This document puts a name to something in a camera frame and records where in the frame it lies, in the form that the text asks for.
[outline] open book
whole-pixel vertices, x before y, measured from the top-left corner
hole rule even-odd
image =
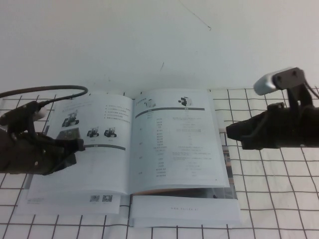
[[[35,175],[32,197],[229,187],[206,90],[154,90],[134,100],[90,94],[57,104],[45,130],[52,138],[80,137],[86,150],[73,166]]]

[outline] white wall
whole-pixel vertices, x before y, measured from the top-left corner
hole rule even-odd
[[[0,91],[251,87],[287,66],[314,85],[318,8],[315,0],[2,0]]]

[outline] booklet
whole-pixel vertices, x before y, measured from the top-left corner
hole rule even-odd
[[[241,223],[223,115],[217,112],[229,187],[159,190],[133,196],[134,227],[219,227]]]
[[[229,187],[212,96],[165,89],[125,96],[90,94],[57,104],[45,131],[82,138],[77,163],[33,177],[29,195],[132,194]]]

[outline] barcode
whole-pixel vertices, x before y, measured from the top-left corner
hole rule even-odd
[[[102,202],[111,202],[113,195],[103,195]]]
[[[90,202],[98,202],[100,200],[100,195],[92,195]]]

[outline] printed photo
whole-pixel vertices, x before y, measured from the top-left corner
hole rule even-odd
[[[181,97],[178,102],[181,103],[181,105],[185,106],[185,107],[192,105],[191,98],[188,98],[188,97]]]
[[[62,127],[69,127],[79,123],[79,120],[76,119],[78,114],[78,110],[68,114],[68,118],[66,118],[62,124]]]
[[[113,127],[113,128],[109,128],[109,129],[105,130],[104,136],[106,136],[107,138],[117,137],[117,135],[115,133],[115,128]]]
[[[61,131],[56,139],[75,139],[81,138],[79,128],[72,128]]]
[[[88,133],[86,134],[86,136],[92,138],[92,137],[98,137],[99,136],[99,127],[94,127],[94,128],[91,128]]]

